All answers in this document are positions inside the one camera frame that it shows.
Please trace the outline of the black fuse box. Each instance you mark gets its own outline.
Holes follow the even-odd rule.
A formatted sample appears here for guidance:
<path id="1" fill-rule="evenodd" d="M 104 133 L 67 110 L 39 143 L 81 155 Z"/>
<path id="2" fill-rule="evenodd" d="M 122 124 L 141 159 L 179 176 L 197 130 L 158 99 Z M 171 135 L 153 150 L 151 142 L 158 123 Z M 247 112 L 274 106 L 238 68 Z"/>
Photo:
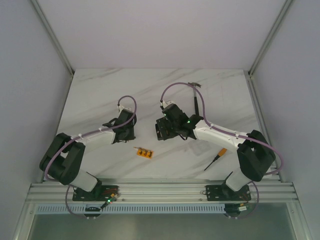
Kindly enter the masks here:
<path id="1" fill-rule="evenodd" d="M 156 120 L 155 130 L 158 141 L 165 141 L 178 136 L 178 134 L 174 131 L 171 123 L 166 117 L 162 117 Z"/>

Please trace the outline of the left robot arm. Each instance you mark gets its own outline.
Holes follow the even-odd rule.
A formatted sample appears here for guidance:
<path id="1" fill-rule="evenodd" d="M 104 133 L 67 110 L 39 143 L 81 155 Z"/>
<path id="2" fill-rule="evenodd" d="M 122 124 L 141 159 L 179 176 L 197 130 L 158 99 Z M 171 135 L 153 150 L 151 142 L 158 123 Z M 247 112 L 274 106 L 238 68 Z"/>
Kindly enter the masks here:
<path id="1" fill-rule="evenodd" d="M 81 169 L 86 153 L 100 147 L 135 139 L 134 125 L 137 117 L 128 108 L 119 111 L 119 115 L 102 125 L 98 132 L 88 136 L 80 136 L 73 140 L 71 136 L 60 133 L 52 141 L 39 168 L 48 169 L 47 174 L 62 185 L 71 185 L 84 190 L 90 201 L 97 201 L 102 196 L 99 180 Z"/>

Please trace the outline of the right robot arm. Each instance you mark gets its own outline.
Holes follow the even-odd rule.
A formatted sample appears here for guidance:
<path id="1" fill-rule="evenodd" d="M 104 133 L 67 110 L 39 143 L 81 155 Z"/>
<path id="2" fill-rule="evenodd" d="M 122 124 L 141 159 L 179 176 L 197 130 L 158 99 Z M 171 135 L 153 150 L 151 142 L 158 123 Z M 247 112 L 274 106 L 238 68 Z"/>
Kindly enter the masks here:
<path id="1" fill-rule="evenodd" d="M 181 137 L 206 141 L 219 145 L 237 154 L 239 167 L 224 180 L 223 197 L 234 199 L 242 187 L 250 182 L 259 182 L 266 175 L 276 156 L 261 132 L 232 131 L 208 122 L 203 116 L 188 117 L 175 103 L 167 105 L 163 117 L 156 120 L 157 139 L 165 141 Z"/>

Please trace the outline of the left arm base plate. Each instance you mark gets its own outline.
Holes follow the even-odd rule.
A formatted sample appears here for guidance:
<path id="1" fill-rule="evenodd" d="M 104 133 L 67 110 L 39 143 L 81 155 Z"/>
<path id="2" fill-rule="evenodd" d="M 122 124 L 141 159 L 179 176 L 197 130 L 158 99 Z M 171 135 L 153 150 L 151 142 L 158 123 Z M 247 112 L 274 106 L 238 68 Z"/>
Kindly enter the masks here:
<path id="1" fill-rule="evenodd" d="M 72 200 L 75 202 L 102 202 L 107 201 L 119 191 L 118 185 L 100 185 L 92 191 L 85 191 L 77 188 L 73 191 Z"/>

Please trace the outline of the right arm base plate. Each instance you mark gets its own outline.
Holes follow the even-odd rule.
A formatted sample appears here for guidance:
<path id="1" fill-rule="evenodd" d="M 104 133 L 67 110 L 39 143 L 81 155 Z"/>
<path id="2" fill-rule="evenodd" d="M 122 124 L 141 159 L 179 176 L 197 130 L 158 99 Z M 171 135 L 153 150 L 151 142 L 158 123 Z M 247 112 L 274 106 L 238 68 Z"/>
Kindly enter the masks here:
<path id="1" fill-rule="evenodd" d="M 248 185 L 243 186 L 238 191 L 231 190 L 227 185 L 206 185 L 205 195 L 208 201 L 211 202 L 248 202 L 252 199 Z"/>

